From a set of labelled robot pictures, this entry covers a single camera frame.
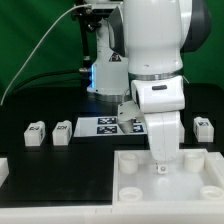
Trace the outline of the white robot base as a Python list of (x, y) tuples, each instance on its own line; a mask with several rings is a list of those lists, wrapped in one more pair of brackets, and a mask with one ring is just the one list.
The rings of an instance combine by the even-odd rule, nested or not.
[(97, 58), (91, 66), (91, 84), (87, 88), (91, 98), (121, 102), (128, 88), (127, 59), (109, 48), (109, 31), (105, 19), (96, 30)]

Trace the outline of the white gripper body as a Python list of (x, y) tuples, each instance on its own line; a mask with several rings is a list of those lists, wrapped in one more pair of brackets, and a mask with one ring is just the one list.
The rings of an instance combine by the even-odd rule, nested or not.
[(180, 111), (185, 108), (183, 78), (133, 80), (132, 99), (147, 128), (152, 157), (159, 163), (175, 160), (179, 150)]

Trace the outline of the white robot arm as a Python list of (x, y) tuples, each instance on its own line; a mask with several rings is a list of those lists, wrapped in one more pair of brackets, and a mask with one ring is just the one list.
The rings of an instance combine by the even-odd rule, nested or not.
[(131, 99), (118, 106), (121, 130), (143, 120), (157, 172), (166, 174), (180, 143), (185, 108), (181, 55), (211, 32), (205, 0), (123, 0), (109, 16), (110, 48), (128, 59)]

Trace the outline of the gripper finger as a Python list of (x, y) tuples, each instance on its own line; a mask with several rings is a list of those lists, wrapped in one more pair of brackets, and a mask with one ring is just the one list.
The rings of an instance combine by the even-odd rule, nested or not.
[(164, 175), (164, 174), (168, 173), (168, 165), (167, 164), (157, 163), (156, 169), (160, 175)]

